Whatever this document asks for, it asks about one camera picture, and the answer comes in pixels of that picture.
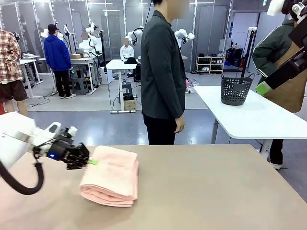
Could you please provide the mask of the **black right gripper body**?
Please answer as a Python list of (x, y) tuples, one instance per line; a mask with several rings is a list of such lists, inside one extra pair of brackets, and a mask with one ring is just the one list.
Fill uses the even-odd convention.
[(301, 22), (289, 34), (289, 38), (299, 47), (307, 49), (307, 22)]

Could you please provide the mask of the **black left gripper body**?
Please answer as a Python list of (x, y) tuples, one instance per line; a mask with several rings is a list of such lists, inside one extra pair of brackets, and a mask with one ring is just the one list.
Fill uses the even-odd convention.
[(48, 157), (56, 161), (68, 163), (68, 149), (72, 144), (73, 140), (70, 138), (52, 138), (35, 146), (35, 157)]

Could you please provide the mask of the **pink towel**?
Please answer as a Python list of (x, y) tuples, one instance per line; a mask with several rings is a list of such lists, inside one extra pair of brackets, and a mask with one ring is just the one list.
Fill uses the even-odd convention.
[(108, 146), (94, 149), (80, 183), (80, 195), (111, 207), (131, 207), (138, 199), (138, 154)]

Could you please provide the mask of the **dark grey perforated plastic basket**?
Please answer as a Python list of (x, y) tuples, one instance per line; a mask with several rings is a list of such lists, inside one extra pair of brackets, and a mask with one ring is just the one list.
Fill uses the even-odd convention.
[(248, 77), (225, 77), (221, 75), (221, 102), (231, 106), (244, 104), (253, 79)]

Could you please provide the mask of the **person's right hand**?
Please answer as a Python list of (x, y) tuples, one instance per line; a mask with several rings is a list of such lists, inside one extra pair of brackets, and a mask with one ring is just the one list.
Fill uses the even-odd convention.
[(175, 134), (180, 133), (184, 130), (185, 127), (185, 120), (184, 120), (184, 116), (182, 115), (180, 118), (176, 118), (175, 119), (176, 122), (176, 130), (175, 130)]

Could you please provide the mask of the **person in brown apron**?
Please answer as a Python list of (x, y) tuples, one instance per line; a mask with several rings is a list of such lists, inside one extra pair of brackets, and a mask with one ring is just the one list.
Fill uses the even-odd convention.
[[(261, 74), (259, 83), (299, 51), (299, 47), (288, 36), (296, 26), (294, 19), (286, 19), (254, 47), (252, 59), (256, 70)], [(264, 97), (291, 113), (297, 113), (302, 108), (306, 84), (307, 69)]]

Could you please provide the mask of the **black tripod stand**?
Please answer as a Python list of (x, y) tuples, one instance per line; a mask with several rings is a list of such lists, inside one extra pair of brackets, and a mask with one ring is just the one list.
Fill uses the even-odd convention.
[(254, 38), (255, 32), (257, 30), (257, 27), (249, 27), (248, 30), (250, 31), (249, 42), (248, 42), (248, 47), (247, 47), (247, 51), (246, 51), (246, 54), (245, 54), (244, 65), (243, 65), (241, 76), (240, 76), (241, 78), (243, 78), (245, 76), (248, 58), (249, 58), (249, 55), (250, 55), (250, 49), (251, 49), (251, 45), (252, 45), (253, 38)]

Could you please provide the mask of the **black bags pile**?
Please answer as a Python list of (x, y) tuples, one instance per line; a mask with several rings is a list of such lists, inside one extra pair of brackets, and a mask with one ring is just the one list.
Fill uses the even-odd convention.
[(231, 66), (240, 67), (242, 60), (242, 48), (230, 48), (226, 51), (226, 61)]

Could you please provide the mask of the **large white table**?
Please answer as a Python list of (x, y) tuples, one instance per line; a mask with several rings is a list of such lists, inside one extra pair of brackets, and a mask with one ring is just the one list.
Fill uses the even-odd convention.
[(263, 140), (261, 155), (266, 159), (274, 139), (307, 139), (307, 121), (250, 90), (243, 105), (221, 102), (220, 86), (196, 86), (196, 93), (213, 114), (211, 143), (221, 126), (234, 139)]

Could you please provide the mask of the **large grey step stool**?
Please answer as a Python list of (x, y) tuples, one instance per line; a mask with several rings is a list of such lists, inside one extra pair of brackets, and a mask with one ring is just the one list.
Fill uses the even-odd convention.
[(89, 92), (85, 78), (70, 78), (70, 82), (74, 94), (86, 95)]

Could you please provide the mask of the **cardboard box with print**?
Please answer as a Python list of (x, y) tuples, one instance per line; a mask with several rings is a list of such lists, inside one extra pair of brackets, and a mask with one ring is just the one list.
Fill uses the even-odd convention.
[(124, 110), (125, 111), (132, 111), (136, 110), (136, 102), (135, 100), (124, 100)]

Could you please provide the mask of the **wooden shoe rack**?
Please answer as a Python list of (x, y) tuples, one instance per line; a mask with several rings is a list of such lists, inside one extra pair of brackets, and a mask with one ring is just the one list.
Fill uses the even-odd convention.
[(218, 74), (224, 71), (225, 57), (196, 57), (196, 74)]

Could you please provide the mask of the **small grey step stool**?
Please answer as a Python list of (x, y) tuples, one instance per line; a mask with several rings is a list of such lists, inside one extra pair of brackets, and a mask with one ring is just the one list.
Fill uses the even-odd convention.
[(132, 96), (132, 86), (130, 82), (123, 82), (122, 83), (122, 90), (123, 90), (123, 96)]

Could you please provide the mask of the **white desk with metal legs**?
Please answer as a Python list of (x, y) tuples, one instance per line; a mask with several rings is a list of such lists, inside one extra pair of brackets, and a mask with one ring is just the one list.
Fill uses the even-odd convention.
[(85, 78), (88, 86), (88, 95), (92, 95), (101, 83), (99, 75), (99, 58), (95, 56), (72, 60), (73, 73), (70, 78)]

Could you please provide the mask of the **white standing desk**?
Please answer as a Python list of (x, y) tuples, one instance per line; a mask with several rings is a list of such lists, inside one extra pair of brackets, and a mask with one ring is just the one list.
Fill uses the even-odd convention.
[(111, 114), (127, 114), (127, 113), (136, 113), (135, 109), (125, 110), (124, 109), (124, 96), (122, 88), (122, 78), (121, 73), (124, 70), (136, 69), (137, 64), (125, 64), (121, 59), (113, 59), (106, 64), (107, 70), (116, 70), (118, 72), (118, 85), (119, 85), (119, 98), (120, 98), (120, 110), (111, 110)]

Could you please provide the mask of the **white desk with clutter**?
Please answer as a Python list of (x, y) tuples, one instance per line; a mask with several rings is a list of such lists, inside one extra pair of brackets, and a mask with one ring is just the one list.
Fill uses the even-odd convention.
[[(34, 69), (35, 69), (34, 71), (32, 71), (32, 69), (30, 67), (30, 63), (33, 64)], [(30, 80), (29, 80), (29, 76), (28, 76), (28, 73), (27, 73), (27, 70), (26, 70), (26, 68), (29, 68), (29, 70), (30, 70), (29, 73), (30, 73), (30, 76), (33, 78), (35, 86), (45, 82), (44, 80), (40, 79), (40, 76), (39, 76), (39, 73), (38, 73), (38, 70), (37, 70), (37, 67), (36, 67), (36, 59), (29, 59), (29, 58), (20, 59), (20, 64), (21, 64), (24, 79), (25, 79), (25, 82), (27, 84), (28, 91), (29, 91), (29, 93), (27, 94), (27, 98), (29, 98), (29, 99), (42, 99), (42, 98), (44, 98), (44, 96), (38, 96), (38, 95), (33, 94), (33, 91), (32, 91), (32, 88), (31, 88), (31, 83), (30, 83)]]

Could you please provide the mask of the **person in blue hoodie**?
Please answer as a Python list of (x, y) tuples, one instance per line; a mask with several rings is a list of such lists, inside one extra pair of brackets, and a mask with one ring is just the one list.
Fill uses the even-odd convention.
[(69, 71), (72, 70), (71, 59), (65, 43), (58, 38), (58, 28), (49, 24), (48, 37), (44, 40), (44, 52), (46, 63), (55, 75), (55, 83), (59, 97), (73, 98), (76, 94), (71, 93), (69, 84)]

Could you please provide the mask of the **black pole stand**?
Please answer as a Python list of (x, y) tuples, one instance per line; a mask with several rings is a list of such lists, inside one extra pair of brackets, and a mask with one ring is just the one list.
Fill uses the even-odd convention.
[(104, 73), (107, 73), (103, 30), (100, 30), (100, 31), (99, 31), (99, 35), (100, 35), (100, 40), (101, 40), (101, 49), (102, 49), (101, 52), (102, 52), (102, 56), (103, 56), (102, 67), (103, 67), (103, 69), (104, 69)]

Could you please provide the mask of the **mannequin in plaid shirt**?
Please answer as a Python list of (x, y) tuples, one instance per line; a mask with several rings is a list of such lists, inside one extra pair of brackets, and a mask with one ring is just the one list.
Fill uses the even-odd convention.
[(0, 28), (0, 103), (5, 105), (7, 112), (13, 112), (12, 101), (15, 100), (19, 112), (28, 116), (20, 55), (21, 49), (14, 34)]

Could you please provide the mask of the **person in white shirt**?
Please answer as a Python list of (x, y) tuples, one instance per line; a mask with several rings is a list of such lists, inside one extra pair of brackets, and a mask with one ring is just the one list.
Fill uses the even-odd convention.
[(83, 49), (83, 51), (91, 52), (95, 49), (95, 46), (97, 45), (97, 38), (89, 32), (83, 32), (82, 33), (82, 41), (79, 43), (79, 48)]

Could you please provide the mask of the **person in white hoodie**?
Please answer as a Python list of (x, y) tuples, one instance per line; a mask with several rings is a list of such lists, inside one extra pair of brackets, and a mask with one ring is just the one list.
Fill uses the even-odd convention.
[(124, 62), (127, 60), (127, 58), (129, 57), (134, 57), (134, 49), (132, 46), (129, 45), (128, 39), (127, 38), (123, 38), (122, 39), (122, 47), (120, 48), (120, 58), (121, 60)]

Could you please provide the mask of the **person in dark grey jacket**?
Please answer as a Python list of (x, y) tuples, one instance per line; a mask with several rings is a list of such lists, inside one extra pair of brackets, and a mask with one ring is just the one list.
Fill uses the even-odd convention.
[(152, 0), (155, 10), (141, 40), (141, 103), (149, 145), (175, 142), (176, 88), (186, 88), (184, 62), (172, 21), (182, 18), (189, 0)]

